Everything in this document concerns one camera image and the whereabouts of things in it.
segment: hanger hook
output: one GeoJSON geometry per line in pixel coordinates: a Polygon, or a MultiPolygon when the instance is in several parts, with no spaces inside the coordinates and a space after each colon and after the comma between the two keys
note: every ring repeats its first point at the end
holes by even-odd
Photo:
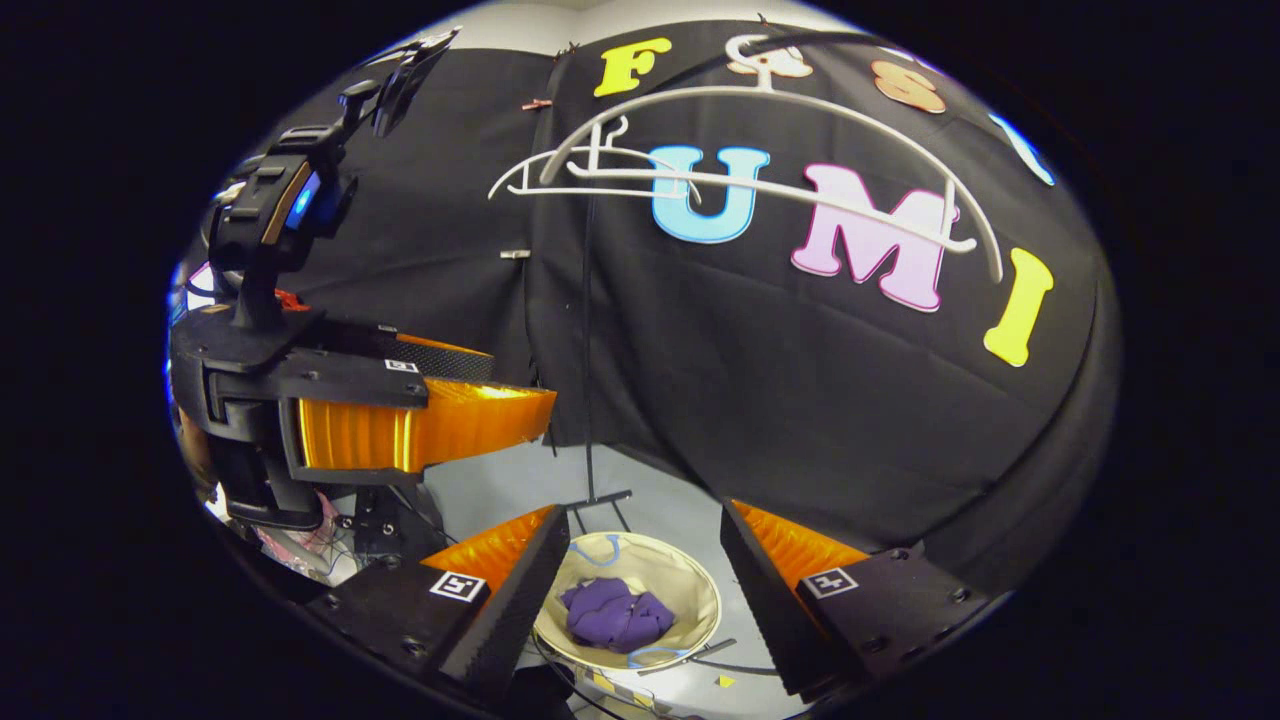
{"type": "Polygon", "coordinates": [[[759,87],[760,90],[773,90],[773,76],[769,72],[769,65],[767,63],[756,60],[755,58],[748,58],[742,55],[744,45],[762,40],[769,40],[769,36],[768,35],[733,36],[728,38],[728,42],[724,44],[724,54],[728,55],[732,60],[736,60],[755,70],[755,77],[758,78],[759,82],[756,87],[759,87]]]}
{"type": "Polygon", "coordinates": [[[618,128],[609,135],[604,136],[604,146],[613,147],[613,138],[627,132],[627,117],[618,115],[618,128]]]}

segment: white floor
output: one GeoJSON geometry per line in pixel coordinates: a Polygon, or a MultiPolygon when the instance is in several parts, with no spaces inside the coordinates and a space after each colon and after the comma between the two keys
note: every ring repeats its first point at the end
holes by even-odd
{"type": "MultiPolygon", "coordinates": [[[[691,483],[607,447],[594,446],[591,455],[596,496],[632,491],[631,498],[618,503],[631,532],[678,547],[716,579],[723,616],[710,644],[728,638],[737,642],[707,660],[772,669],[755,619],[719,544],[719,502],[691,483]]],[[[521,445],[429,468],[425,482],[444,515],[445,530],[461,541],[552,502],[585,500],[586,455],[584,448],[572,447],[559,448],[557,457],[549,447],[521,445]]],[[[589,533],[622,529],[609,505],[582,510],[581,516],[589,533]]],[[[570,529],[573,537],[581,534],[572,515],[570,529]]],[[[536,653],[525,653],[521,666],[541,662],[536,653]]],[[[677,715],[698,714],[707,720],[780,720],[806,707],[799,697],[786,694],[776,675],[733,673],[696,664],[613,684],[669,705],[677,715]],[[721,683],[722,676],[728,679],[723,683],[728,687],[721,683]]],[[[585,687],[598,689],[589,683],[585,687]]],[[[588,707],[580,716],[590,717],[588,712],[598,711],[588,707]]]]}

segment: beige basket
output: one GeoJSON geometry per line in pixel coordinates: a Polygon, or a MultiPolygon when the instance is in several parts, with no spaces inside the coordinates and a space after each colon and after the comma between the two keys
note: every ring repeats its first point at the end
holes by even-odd
{"type": "Polygon", "coordinates": [[[696,560],[646,536],[590,533],[570,544],[534,630],[573,662],[596,670],[635,671],[680,662],[710,641],[719,621],[719,591],[696,560]],[[568,632],[568,610],[559,597],[595,578],[618,578],[637,594],[652,592],[672,611],[676,623],[658,642],[630,655],[575,643],[568,632]]]}

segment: orange letter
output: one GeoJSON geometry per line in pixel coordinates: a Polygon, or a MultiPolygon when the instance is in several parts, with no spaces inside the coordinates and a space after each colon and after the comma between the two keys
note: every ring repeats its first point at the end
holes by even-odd
{"type": "Polygon", "coordinates": [[[640,81],[631,77],[631,70],[641,76],[648,73],[653,69],[653,54],[667,50],[671,50],[671,41],[666,37],[605,50],[600,54],[600,58],[604,58],[604,78],[600,81],[600,87],[595,88],[595,96],[604,97],[640,87],[640,81]]]}
{"type": "Polygon", "coordinates": [[[899,102],[934,114],[947,109],[947,104],[933,92],[937,87],[915,70],[876,60],[872,63],[872,72],[876,73],[876,87],[899,102]]]}

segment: letter u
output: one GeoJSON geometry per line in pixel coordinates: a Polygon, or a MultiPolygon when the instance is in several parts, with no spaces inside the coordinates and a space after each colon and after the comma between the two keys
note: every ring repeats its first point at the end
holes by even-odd
{"type": "MultiPolygon", "coordinates": [[[[652,155],[671,163],[677,172],[691,172],[703,159],[703,151],[690,145],[664,145],[654,147],[652,155]]],[[[736,179],[754,181],[760,168],[769,164],[769,154],[755,147],[723,147],[716,159],[728,168],[728,176],[736,179]]],[[[658,163],[654,168],[667,169],[658,163]]],[[[658,178],[653,181],[653,191],[671,193],[672,181],[658,178]]],[[[675,181],[677,193],[686,193],[686,181],[675,181]]],[[[653,219],[658,227],[672,237],[685,242],[710,245],[728,242],[742,234],[751,224],[755,211],[755,190],[750,187],[728,186],[724,193],[724,209],[717,215],[703,215],[689,206],[689,197],[654,197],[653,219]]]]}

